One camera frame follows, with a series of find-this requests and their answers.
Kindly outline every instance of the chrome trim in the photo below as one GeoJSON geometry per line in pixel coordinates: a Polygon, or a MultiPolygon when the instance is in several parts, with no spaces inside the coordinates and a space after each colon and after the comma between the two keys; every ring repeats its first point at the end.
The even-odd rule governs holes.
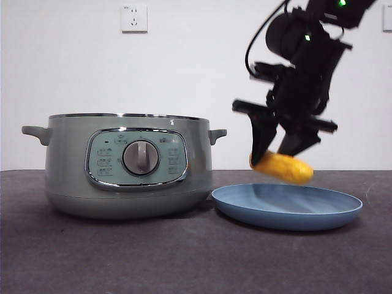
{"type": "Polygon", "coordinates": [[[117,118],[171,118],[171,119],[189,119],[192,121],[207,121],[205,118],[194,118],[192,116],[179,116],[179,115],[154,115],[154,114],[144,114],[144,113],[67,113],[61,115],[51,115],[49,119],[53,118],[81,118],[89,116],[111,116],[117,118]]]}
{"type": "Polygon", "coordinates": [[[186,141],[184,137],[179,133],[174,130],[163,130],[163,129],[152,129],[152,128],[137,128],[137,127],[119,127],[117,129],[102,129],[98,130],[97,132],[94,132],[89,141],[88,141],[88,147],[86,151],[86,157],[85,157],[85,173],[90,180],[95,186],[102,190],[109,190],[109,191],[117,191],[117,192],[127,192],[127,191],[135,191],[140,189],[143,190],[151,190],[151,189],[159,189],[159,188],[166,188],[169,186],[172,186],[176,183],[180,183],[185,180],[187,174],[189,172],[189,161],[188,161],[188,148],[186,145],[186,141]],[[184,149],[185,149],[185,170],[183,173],[176,179],[173,179],[171,181],[167,182],[162,182],[162,183],[152,183],[152,184],[112,184],[112,183],[107,183],[104,181],[100,181],[96,177],[92,175],[89,169],[89,160],[90,160],[90,152],[91,152],[91,146],[92,142],[94,139],[99,135],[104,132],[131,132],[131,131],[144,131],[144,132],[163,132],[163,133],[170,133],[170,134],[176,134],[178,135],[183,143],[184,143],[184,149]]]}

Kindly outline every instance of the gray table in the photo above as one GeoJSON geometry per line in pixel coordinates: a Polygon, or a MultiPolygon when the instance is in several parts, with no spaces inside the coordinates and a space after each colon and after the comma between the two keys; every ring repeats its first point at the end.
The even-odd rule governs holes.
{"type": "MultiPolygon", "coordinates": [[[[274,182],[213,176],[214,187],[274,182]]],[[[392,293],[392,171],[316,172],[310,185],[364,202],[355,221],[318,233],[245,225],[210,198],[169,217],[80,219],[49,206],[43,177],[1,173],[1,293],[392,293]]]]}

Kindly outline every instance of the white wall socket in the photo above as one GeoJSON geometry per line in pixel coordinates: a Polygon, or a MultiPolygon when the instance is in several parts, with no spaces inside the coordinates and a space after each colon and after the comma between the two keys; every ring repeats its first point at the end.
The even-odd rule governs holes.
{"type": "Polygon", "coordinates": [[[121,8],[122,32],[147,32],[147,5],[129,4],[121,8]]]}

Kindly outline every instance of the button icon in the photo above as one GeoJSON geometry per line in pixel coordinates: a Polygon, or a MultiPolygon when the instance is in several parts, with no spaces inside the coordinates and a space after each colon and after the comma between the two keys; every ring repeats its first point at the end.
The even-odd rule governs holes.
{"type": "Polygon", "coordinates": [[[100,158],[98,159],[99,167],[111,167],[111,158],[100,158]]]}
{"type": "Polygon", "coordinates": [[[177,147],[170,147],[167,149],[168,155],[178,155],[177,147]]]}
{"type": "Polygon", "coordinates": [[[169,156],[167,157],[167,162],[169,165],[175,165],[179,163],[179,157],[178,156],[169,156]]]}
{"type": "Polygon", "coordinates": [[[169,167],[168,168],[168,173],[169,174],[175,174],[175,173],[178,173],[178,167],[176,167],[176,166],[174,166],[174,167],[169,167]]]}
{"type": "Polygon", "coordinates": [[[111,148],[108,148],[108,149],[101,148],[98,150],[97,153],[98,153],[98,156],[111,156],[111,155],[113,155],[113,150],[111,148]]]}
{"type": "Polygon", "coordinates": [[[98,175],[99,176],[113,176],[113,171],[112,171],[111,167],[100,168],[100,169],[98,169],[98,175]]]}

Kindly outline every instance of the corn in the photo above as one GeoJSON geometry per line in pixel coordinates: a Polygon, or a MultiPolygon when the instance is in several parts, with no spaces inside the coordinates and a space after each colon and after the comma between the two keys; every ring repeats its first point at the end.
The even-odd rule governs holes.
{"type": "Polygon", "coordinates": [[[267,151],[256,166],[251,168],[293,184],[304,184],[313,177],[313,168],[299,159],[267,151]]]}

